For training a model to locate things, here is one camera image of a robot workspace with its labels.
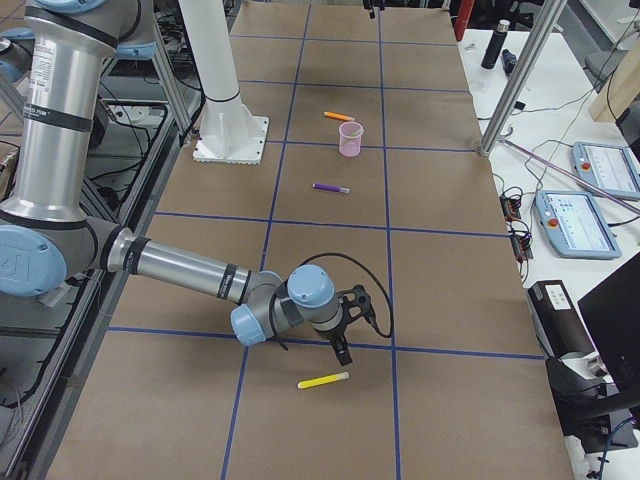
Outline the aluminium frame post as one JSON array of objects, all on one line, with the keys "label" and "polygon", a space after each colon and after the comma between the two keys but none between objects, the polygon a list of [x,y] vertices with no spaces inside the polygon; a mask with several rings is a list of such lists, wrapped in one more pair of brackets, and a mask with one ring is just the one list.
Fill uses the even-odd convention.
[{"label": "aluminium frame post", "polygon": [[554,25],[567,4],[567,0],[545,1],[537,21],[524,44],[514,72],[508,80],[503,93],[489,121],[478,146],[478,153],[488,158],[499,135],[509,119],[515,102],[518,100],[525,83],[535,67],[536,61],[546,45]]}]

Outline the blue folded umbrella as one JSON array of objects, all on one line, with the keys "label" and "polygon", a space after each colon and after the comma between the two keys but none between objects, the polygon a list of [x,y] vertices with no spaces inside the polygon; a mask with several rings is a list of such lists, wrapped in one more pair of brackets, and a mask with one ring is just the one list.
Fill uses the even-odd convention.
[{"label": "blue folded umbrella", "polygon": [[515,69],[517,57],[508,49],[504,49],[501,53],[502,67],[505,75],[510,77]]}]

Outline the far teach pendant tablet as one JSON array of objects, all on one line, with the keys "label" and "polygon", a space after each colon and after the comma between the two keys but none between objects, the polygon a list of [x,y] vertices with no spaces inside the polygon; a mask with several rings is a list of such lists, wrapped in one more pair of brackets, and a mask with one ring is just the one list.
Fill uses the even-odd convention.
[{"label": "far teach pendant tablet", "polygon": [[616,198],[639,199],[639,163],[630,147],[576,142],[571,157],[582,180]]}]

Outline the black computer monitor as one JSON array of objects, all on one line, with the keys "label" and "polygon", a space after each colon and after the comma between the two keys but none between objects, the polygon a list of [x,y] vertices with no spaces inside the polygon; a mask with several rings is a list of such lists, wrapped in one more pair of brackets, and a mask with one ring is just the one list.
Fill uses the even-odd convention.
[{"label": "black computer monitor", "polygon": [[555,359],[545,366],[563,434],[595,453],[626,414],[639,418],[639,257],[600,282],[578,307],[613,384],[587,380]]}]

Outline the teach pendant tablet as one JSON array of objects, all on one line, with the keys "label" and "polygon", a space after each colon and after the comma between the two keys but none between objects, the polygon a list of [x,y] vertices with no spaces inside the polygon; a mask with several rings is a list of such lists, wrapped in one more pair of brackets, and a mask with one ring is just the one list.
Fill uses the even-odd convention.
[{"label": "teach pendant tablet", "polygon": [[612,260],[621,256],[590,193],[540,190],[534,205],[536,218],[560,257]]},{"label": "teach pendant tablet", "polygon": [[630,147],[576,142],[571,157],[582,180],[616,198],[639,199],[639,163]]}]

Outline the black box white label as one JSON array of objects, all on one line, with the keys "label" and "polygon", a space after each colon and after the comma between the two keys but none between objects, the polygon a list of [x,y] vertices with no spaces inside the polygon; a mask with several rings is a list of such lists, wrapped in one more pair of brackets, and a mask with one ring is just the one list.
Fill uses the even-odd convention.
[{"label": "black box white label", "polygon": [[527,295],[537,336],[550,356],[580,358],[595,351],[561,280],[538,281]]}]

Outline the purple highlighter pen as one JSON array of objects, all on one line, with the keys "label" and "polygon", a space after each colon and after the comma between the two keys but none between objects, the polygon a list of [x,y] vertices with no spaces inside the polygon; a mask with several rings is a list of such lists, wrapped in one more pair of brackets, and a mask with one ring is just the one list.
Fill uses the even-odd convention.
[{"label": "purple highlighter pen", "polygon": [[348,187],[340,187],[336,185],[328,185],[328,184],[322,184],[322,183],[313,183],[312,188],[315,190],[340,193],[340,194],[349,194],[351,191],[350,188]]}]

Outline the black water bottle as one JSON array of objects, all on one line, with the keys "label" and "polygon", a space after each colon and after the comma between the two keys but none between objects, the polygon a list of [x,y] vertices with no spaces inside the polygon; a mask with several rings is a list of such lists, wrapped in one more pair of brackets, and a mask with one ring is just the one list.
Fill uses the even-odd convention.
[{"label": "black water bottle", "polygon": [[501,19],[498,22],[481,61],[481,67],[483,69],[490,70],[494,68],[508,35],[509,28],[509,20]]}]

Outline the yellow highlighter pen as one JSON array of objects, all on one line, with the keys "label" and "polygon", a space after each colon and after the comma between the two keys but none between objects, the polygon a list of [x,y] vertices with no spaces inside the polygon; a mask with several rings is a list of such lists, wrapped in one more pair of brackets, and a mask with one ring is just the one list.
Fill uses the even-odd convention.
[{"label": "yellow highlighter pen", "polygon": [[331,383],[336,383],[349,378],[350,378],[350,374],[348,372],[340,372],[340,373],[325,375],[325,376],[316,377],[312,379],[302,380],[297,383],[296,388],[299,390],[306,390],[306,389],[315,388],[323,385],[328,385]]}]

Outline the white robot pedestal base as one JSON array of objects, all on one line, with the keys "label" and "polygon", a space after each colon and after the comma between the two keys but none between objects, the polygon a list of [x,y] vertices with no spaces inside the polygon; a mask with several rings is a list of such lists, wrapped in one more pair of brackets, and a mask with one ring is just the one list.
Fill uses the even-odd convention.
[{"label": "white robot pedestal base", "polygon": [[179,2],[205,105],[194,149],[198,162],[257,165],[269,127],[244,105],[221,1]]}]

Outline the pink mesh pen holder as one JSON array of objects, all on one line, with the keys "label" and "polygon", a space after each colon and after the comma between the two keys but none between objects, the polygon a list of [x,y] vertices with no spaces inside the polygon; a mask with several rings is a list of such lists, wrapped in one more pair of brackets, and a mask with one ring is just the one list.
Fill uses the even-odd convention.
[{"label": "pink mesh pen holder", "polygon": [[346,134],[351,128],[363,127],[357,122],[343,122],[339,126],[339,152],[341,155],[352,158],[357,156],[361,150],[361,142],[363,134],[358,138],[348,138]]}]

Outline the orange highlighter pen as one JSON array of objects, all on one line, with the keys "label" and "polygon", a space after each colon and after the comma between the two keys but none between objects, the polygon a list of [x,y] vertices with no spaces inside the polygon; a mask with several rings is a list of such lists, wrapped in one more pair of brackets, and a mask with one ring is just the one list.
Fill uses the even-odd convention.
[{"label": "orange highlighter pen", "polygon": [[348,115],[343,115],[340,113],[336,113],[336,112],[331,112],[331,111],[324,111],[323,112],[323,116],[329,119],[333,119],[333,120],[337,120],[340,122],[354,122],[355,118],[348,116]]}]

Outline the near teach pendant tablet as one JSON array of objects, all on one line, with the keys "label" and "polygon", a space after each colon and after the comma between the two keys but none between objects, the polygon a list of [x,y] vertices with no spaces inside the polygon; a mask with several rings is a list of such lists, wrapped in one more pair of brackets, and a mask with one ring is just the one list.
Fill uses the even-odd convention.
[{"label": "near teach pendant tablet", "polygon": [[536,218],[560,257],[612,260],[621,256],[590,193],[540,190],[534,205]]}]

